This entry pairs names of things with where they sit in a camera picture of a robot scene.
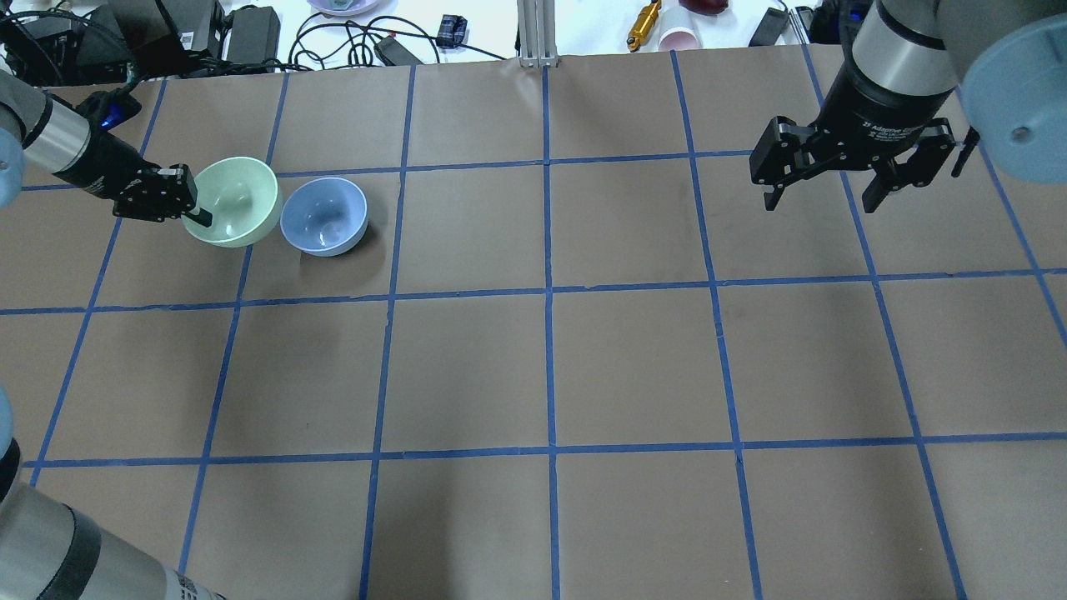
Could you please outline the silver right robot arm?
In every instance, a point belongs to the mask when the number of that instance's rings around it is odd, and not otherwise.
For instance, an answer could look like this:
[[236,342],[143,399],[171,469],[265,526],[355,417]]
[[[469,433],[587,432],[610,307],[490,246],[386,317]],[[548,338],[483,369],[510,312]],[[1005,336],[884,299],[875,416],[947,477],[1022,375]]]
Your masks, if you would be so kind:
[[1064,183],[1066,14],[1063,1],[875,1],[819,114],[770,119],[750,178],[777,208],[784,190],[824,172],[865,172],[862,205],[936,178],[955,145],[939,110],[964,94],[970,127],[953,168],[976,145],[1013,178]]

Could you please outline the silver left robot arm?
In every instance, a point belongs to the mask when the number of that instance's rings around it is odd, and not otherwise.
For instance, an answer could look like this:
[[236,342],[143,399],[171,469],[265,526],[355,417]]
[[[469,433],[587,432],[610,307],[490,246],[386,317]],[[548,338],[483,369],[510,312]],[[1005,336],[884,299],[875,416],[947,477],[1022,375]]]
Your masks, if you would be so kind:
[[28,163],[94,198],[112,202],[123,219],[163,222],[187,218],[201,227],[213,214],[197,205],[191,168],[160,167],[60,102],[49,92],[3,72],[1,82],[1,204],[7,208],[23,190]]

